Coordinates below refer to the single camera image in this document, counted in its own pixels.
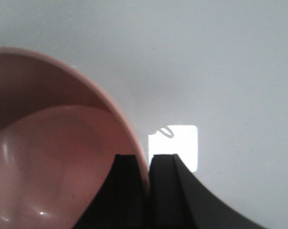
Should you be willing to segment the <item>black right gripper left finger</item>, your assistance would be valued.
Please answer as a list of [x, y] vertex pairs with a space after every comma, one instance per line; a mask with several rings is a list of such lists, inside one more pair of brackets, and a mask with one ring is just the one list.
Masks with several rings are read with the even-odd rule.
[[116, 155], [110, 173], [75, 229], [144, 229], [146, 196], [134, 155]]

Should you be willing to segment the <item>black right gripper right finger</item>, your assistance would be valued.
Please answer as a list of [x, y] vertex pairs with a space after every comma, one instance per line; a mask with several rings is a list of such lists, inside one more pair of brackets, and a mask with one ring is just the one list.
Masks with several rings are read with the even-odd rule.
[[210, 192], [177, 154], [155, 155], [150, 170], [152, 229], [260, 229]]

